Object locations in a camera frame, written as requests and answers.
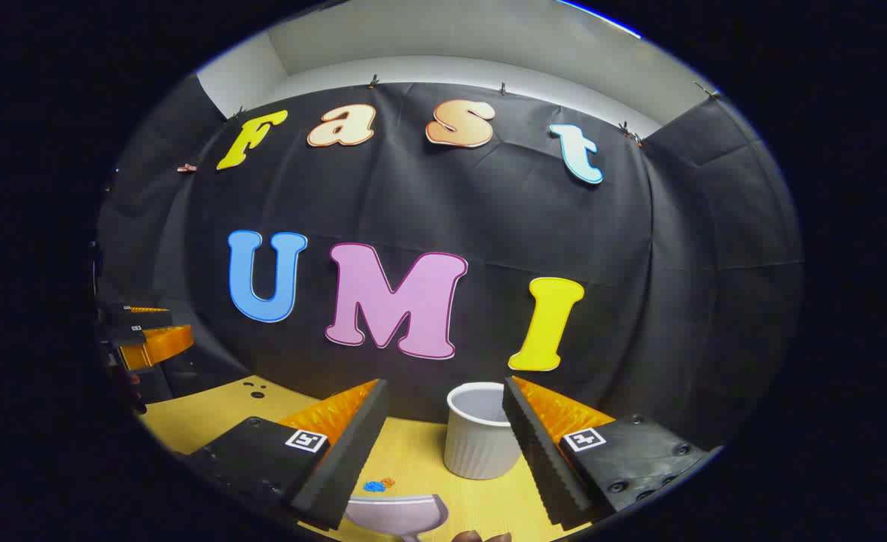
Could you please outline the yellow wooden desktop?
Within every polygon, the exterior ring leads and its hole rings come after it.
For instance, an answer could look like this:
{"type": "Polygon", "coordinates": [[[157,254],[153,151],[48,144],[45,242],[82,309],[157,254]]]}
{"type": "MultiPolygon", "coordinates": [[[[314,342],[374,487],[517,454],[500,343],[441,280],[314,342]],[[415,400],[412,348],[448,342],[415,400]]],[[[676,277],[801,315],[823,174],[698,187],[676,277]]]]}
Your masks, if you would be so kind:
{"type": "MultiPolygon", "coordinates": [[[[142,422],[169,449],[195,452],[248,416],[281,421],[315,404],[261,377],[250,376],[187,397],[148,405],[142,422]]],[[[389,416],[354,486],[391,478],[384,497],[433,495],[447,505],[448,520],[420,535],[422,542],[451,542],[462,531],[483,539],[510,533],[513,542],[553,542],[568,535],[551,524],[525,460],[493,480],[466,480],[444,467],[446,425],[406,421],[389,416]]]]}

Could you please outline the light purple dustpan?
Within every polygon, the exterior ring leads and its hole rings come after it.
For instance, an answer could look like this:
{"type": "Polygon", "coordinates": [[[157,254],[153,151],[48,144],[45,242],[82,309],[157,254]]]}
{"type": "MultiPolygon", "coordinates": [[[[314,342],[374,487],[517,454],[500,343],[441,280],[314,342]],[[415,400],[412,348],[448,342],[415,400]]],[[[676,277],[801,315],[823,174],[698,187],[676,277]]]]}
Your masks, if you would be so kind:
{"type": "Polygon", "coordinates": [[[354,497],[345,508],[345,518],[358,527],[420,542],[422,533],[446,524],[450,511],[437,495],[394,498],[354,497]]]}

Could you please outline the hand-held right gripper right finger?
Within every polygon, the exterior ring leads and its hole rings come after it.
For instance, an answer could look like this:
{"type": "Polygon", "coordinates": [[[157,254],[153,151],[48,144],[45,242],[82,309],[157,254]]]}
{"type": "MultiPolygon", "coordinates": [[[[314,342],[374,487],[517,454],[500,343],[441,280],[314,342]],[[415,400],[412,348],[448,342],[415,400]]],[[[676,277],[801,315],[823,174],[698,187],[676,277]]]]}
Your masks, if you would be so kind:
{"type": "Polygon", "coordinates": [[[613,418],[516,376],[502,407],[550,521],[563,528],[635,507],[709,458],[647,416],[613,418]]]}

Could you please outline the white ribbed garbage bin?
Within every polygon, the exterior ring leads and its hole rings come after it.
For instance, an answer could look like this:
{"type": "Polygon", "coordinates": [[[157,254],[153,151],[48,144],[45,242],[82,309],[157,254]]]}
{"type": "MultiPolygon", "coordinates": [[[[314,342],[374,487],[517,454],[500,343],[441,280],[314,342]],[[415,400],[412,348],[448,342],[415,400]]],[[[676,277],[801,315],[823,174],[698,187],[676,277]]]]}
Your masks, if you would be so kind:
{"type": "Polygon", "coordinates": [[[458,385],[447,395],[448,422],[443,462],[455,476],[492,480],[505,476],[522,453],[503,409],[505,385],[458,385]]]}

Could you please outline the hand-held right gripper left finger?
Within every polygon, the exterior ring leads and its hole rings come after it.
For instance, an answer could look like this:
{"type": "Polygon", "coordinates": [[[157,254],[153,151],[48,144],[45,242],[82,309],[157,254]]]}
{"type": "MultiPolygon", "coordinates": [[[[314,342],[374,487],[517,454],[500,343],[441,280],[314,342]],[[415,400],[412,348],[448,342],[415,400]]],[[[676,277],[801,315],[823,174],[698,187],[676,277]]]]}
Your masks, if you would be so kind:
{"type": "Polygon", "coordinates": [[[336,531],[388,411],[389,384],[373,379],[281,421],[249,416],[186,465],[264,517],[336,531]]]}

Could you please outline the black backdrop cloth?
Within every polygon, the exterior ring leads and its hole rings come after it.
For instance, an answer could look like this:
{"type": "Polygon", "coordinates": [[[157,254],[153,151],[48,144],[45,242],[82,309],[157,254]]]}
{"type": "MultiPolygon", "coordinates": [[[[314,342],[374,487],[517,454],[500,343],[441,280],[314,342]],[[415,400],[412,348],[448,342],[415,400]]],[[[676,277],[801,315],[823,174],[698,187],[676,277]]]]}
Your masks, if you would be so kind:
{"type": "Polygon", "coordinates": [[[391,385],[447,420],[500,382],[539,278],[584,289],[560,365],[523,378],[701,447],[739,432],[788,352],[803,250],[761,137],[709,99],[637,142],[497,90],[317,90],[224,116],[192,82],[120,156],[99,294],[190,324],[176,397],[260,375],[310,397],[391,385]]]}

